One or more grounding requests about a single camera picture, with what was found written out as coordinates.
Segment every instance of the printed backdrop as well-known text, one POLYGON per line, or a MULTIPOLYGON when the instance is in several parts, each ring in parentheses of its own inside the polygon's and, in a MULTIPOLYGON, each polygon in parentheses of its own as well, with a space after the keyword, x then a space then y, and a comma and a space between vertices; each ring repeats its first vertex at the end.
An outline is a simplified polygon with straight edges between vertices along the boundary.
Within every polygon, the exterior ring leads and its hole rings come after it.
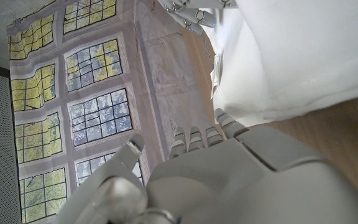
POLYGON ((143 0, 53 1, 7 28, 23 223, 51 223, 133 134, 144 185, 207 122, 178 25, 143 0))

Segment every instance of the robotic hand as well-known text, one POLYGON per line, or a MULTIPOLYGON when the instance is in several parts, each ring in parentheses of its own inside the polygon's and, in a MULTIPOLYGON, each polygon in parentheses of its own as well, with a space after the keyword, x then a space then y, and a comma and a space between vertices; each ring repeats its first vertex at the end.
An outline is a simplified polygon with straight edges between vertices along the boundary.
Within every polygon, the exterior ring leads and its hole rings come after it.
POLYGON ((158 0, 164 9, 184 28, 197 35, 203 33, 200 25, 215 27, 216 18, 199 8, 223 9, 236 7, 235 0, 158 0))
POLYGON ((207 147, 176 128, 168 160, 144 189, 131 170, 136 134, 71 195, 55 224, 358 223, 358 193, 319 153, 266 127, 247 129, 223 110, 207 147))

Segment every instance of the white cloth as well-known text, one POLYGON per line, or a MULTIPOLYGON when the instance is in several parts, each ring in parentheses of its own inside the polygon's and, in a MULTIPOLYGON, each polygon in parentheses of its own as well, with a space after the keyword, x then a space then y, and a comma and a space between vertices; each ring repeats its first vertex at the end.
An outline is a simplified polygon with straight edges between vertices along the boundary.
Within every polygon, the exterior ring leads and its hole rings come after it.
POLYGON ((246 126, 358 97, 358 0, 242 0, 208 10, 222 55, 214 107, 246 126))

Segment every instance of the printed window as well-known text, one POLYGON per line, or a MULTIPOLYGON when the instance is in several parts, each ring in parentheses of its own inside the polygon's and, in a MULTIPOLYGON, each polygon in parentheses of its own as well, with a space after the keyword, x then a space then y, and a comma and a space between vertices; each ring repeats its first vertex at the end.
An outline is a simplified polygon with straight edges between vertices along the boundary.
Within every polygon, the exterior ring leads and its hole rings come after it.
POLYGON ((20 180, 22 222, 55 215, 67 200, 65 169, 20 180))
POLYGON ((8 37, 11 60, 25 59, 28 54, 53 41, 52 22, 54 15, 39 19, 23 32, 8 37))
POLYGON ((62 152, 57 113, 43 121, 15 126, 17 162, 34 161, 62 152))
MULTIPOLYGON (((114 153, 78 163, 76 165, 76 171, 77 171, 76 173, 77 173, 77 180, 78 180, 77 185, 82 184, 85 181, 85 179, 89 177, 97 168, 103 165, 106 161, 110 160, 113 157, 114 153)), ((139 179, 139 181, 141 181, 144 184, 139 161, 137 161, 132 172, 139 179)))
POLYGON ((116 0, 81 0, 66 7, 64 34, 116 15, 116 0))
POLYGON ((126 89, 70 107, 74 146, 132 129, 126 89))
POLYGON ((12 80, 13 110, 33 110, 56 97, 55 64, 42 67, 27 79, 12 80))
POLYGON ((66 58, 68 91, 122 73, 117 39, 81 50, 66 58))

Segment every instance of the wooden floor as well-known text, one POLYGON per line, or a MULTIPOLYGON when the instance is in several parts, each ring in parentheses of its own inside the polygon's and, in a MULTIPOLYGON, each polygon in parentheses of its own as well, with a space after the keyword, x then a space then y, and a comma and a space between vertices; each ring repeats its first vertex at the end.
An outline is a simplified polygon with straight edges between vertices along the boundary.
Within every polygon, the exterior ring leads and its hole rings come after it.
MULTIPOLYGON (((183 38, 210 122, 214 122, 209 73, 212 65, 201 37, 183 29, 183 38)), ((214 57, 207 40, 207 46, 214 57)), ((358 190, 358 99, 304 116, 265 124, 324 154, 358 190)))

